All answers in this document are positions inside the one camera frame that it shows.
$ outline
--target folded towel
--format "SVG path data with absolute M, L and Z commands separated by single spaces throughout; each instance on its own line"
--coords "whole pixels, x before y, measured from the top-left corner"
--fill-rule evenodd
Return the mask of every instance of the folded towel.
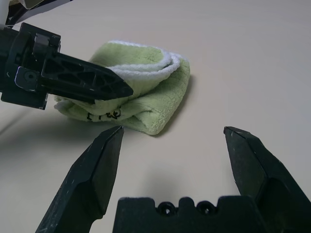
M 110 41 L 90 62 L 111 69 L 133 89 L 130 97 L 89 104 L 55 97 L 62 114 L 84 121 L 112 121 L 147 134 L 158 134 L 179 106 L 190 78 L 189 62 L 156 47 Z

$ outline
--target microfiber cloth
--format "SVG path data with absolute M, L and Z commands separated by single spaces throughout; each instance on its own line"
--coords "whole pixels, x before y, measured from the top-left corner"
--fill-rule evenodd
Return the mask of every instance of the microfiber cloth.
M 109 68 L 133 89 L 130 97 L 89 104 L 56 96 L 55 108 L 84 121 L 111 121 L 158 134 L 179 106 L 190 78 L 189 62 L 160 48 L 123 41 L 101 46 L 90 62 Z

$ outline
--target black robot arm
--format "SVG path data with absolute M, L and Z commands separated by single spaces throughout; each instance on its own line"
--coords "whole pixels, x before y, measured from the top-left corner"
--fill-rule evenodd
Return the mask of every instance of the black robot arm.
M 88 233 L 107 210 L 123 128 L 102 133 L 71 167 L 36 233 Z M 285 166 L 251 133 L 225 128 L 241 196 L 179 206 L 151 198 L 119 200 L 113 233 L 310 233 L 311 203 Z
M 2 101 L 45 109 L 48 94 L 89 103 L 133 94 L 112 70 L 61 54 L 60 38 L 27 23 L 0 29 Z

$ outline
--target screw hole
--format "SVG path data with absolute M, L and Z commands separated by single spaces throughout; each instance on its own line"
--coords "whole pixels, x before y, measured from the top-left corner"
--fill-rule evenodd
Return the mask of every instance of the screw hole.
M 212 215 L 216 211 L 215 206 L 206 200 L 198 203 L 196 209 L 203 215 Z
M 175 206 L 170 202 L 163 202 L 161 203 L 158 208 L 157 212 L 162 216 L 173 216 L 176 213 L 177 209 Z

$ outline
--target beige table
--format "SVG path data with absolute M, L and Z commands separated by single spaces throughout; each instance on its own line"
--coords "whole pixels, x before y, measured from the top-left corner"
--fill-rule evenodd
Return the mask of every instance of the beige table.
M 236 195 L 224 126 L 258 136 L 311 199 L 311 1 L 74 0 L 27 20 L 62 35 L 62 52 L 87 60 L 105 41 L 129 40 L 186 56 L 185 100 L 157 137 L 125 130 L 107 215 L 120 197 L 156 204 L 183 196 L 214 204 Z M 0 226 L 34 233 L 72 163 L 109 125 L 54 108 L 0 103 Z

